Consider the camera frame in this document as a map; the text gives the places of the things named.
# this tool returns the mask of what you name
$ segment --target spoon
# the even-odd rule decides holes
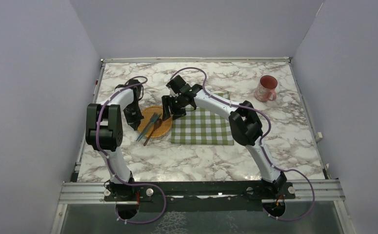
[[[144,142],[144,144],[143,144],[144,146],[147,145],[147,143],[149,142],[149,139],[150,139],[151,135],[153,134],[153,132],[154,132],[155,130],[157,130],[157,128],[159,128],[159,127],[161,126],[162,123],[163,123],[163,121],[161,120],[161,118],[159,118],[158,120],[156,120],[156,122],[154,122],[153,130],[151,131],[149,137],[148,137],[148,138],[146,139],[146,141]]]

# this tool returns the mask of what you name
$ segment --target green and white checkered cloth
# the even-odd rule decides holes
[[[216,94],[230,99],[229,92]],[[205,110],[186,108],[186,116],[173,121],[171,142],[190,145],[233,145],[230,125],[224,118]]]

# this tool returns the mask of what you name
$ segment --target marble tabletop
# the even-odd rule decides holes
[[[139,102],[143,110],[161,106],[161,96],[168,95],[166,83],[170,76],[183,67],[198,67],[208,74],[206,88],[229,91],[231,100],[250,101],[256,109],[270,118],[272,131],[265,138],[276,164],[284,169],[296,168],[310,179],[323,179],[322,168],[311,136],[305,112],[300,102],[289,64],[286,62],[159,62],[106,64],[97,102],[108,98],[118,84],[137,75],[148,77],[144,97]],[[190,85],[202,84],[203,74],[187,70],[180,75]],[[262,75],[278,80],[277,99],[262,103],[254,90]],[[260,117],[263,131],[267,122]],[[121,144],[124,159],[136,181],[222,181],[259,180],[260,172],[244,146],[177,145],[170,143],[170,132],[150,140],[147,146],[136,142],[137,131],[123,125]],[[288,179],[303,179],[294,172]],[[109,179],[103,159],[89,145],[82,155],[78,182],[101,182]]]

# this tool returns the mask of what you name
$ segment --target gray wall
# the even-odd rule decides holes
[[[323,0],[71,0],[98,54],[291,57]]]
[[[68,0],[0,0],[1,234],[49,233],[98,72]]]
[[[378,233],[378,0],[327,0],[293,69],[357,233]]]

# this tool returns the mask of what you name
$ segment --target mug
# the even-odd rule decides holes
[[[275,93],[277,85],[278,81],[275,77],[268,75],[262,76],[255,91],[255,98],[262,102],[274,101],[277,99],[277,94]]]

